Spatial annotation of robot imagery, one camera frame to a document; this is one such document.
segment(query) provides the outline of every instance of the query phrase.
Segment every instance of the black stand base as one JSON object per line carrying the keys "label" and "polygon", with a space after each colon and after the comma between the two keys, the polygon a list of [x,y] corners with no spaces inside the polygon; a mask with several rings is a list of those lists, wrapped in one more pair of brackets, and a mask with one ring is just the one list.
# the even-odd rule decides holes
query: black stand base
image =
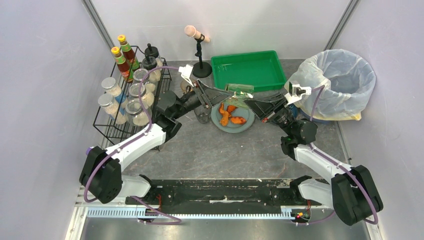
{"label": "black stand base", "polygon": [[203,68],[200,68],[200,62],[193,66],[193,75],[200,79],[207,78],[212,73],[212,67],[209,63],[202,62],[202,64]]}

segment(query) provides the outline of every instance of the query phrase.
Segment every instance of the black bottle cap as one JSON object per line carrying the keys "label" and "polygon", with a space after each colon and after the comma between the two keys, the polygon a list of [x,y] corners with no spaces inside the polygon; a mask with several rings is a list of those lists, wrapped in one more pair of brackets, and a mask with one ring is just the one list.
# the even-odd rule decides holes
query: black bottle cap
{"label": "black bottle cap", "polygon": [[152,46],[150,43],[147,43],[147,48],[144,50],[144,54],[154,58],[159,57],[158,48],[155,46]]}

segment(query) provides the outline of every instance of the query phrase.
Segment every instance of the silver lid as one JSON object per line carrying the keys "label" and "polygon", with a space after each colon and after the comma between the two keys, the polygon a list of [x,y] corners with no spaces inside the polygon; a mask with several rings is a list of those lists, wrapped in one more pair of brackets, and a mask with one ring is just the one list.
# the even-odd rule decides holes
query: silver lid
{"label": "silver lid", "polygon": [[111,76],[106,77],[103,81],[101,81],[101,87],[105,90],[113,89],[117,84],[117,80]]}
{"label": "silver lid", "polygon": [[[142,79],[144,78],[144,76],[147,75],[149,71],[147,71],[147,69],[144,68],[140,68],[134,71],[134,73],[132,74],[132,77],[134,78],[134,81],[136,83],[141,83]],[[144,82],[146,83],[147,80],[149,80],[149,75],[147,75],[146,79],[144,80]]]}
{"label": "silver lid", "polygon": [[112,105],[114,103],[114,100],[115,100],[114,96],[112,96],[109,93],[105,93],[98,98],[97,102],[101,107],[105,108]]}
{"label": "silver lid", "polygon": [[[139,87],[140,87],[140,83],[135,83],[133,85],[131,85],[128,89],[128,94],[135,98],[138,99],[139,98]],[[146,86],[144,84],[141,85],[141,97],[143,97],[146,94]]]}
{"label": "silver lid", "polygon": [[125,112],[132,116],[142,113],[143,108],[138,99],[133,99],[126,104]]}

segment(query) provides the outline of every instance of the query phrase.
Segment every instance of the sauce bottle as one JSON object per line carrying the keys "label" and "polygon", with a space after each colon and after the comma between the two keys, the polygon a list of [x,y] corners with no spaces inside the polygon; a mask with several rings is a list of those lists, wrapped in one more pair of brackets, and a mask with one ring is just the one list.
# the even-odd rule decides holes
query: sauce bottle
{"label": "sauce bottle", "polygon": [[136,53],[131,48],[130,44],[127,42],[125,35],[119,35],[118,41],[120,44],[120,49],[122,50],[123,56],[129,61],[129,65],[132,66],[132,70],[137,70],[140,68],[140,62],[136,57]]}
{"label": "sauce bottle", "polygon": [[130,64],[127,62],[125,57],[122,55],[121,51],[119,50],[119,47],[114,46],[110,50],[115,57],[116,65],[118,66],[118,69],[120,71],[120,74],[122,75],[123,79],[128,82],[133,82],[133,70],[130,69]]}

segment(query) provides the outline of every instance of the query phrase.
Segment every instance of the microphone stand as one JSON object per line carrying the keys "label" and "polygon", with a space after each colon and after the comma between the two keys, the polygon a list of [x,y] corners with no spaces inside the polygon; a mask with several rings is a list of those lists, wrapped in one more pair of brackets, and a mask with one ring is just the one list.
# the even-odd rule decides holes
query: microphone stand
{"label": "microphone stand", "polygon": [[209,63],[203,62],[202,60],[202,45],[201,42],[205,39],[205,35],[201,34],[200,38],[195,38],[197,41],[196,49],[197,52],[194,54],[199,58],[199,62],[193,66],[193,75],[197,78],[203,79],[207,78],[212,73],[212,67]]}

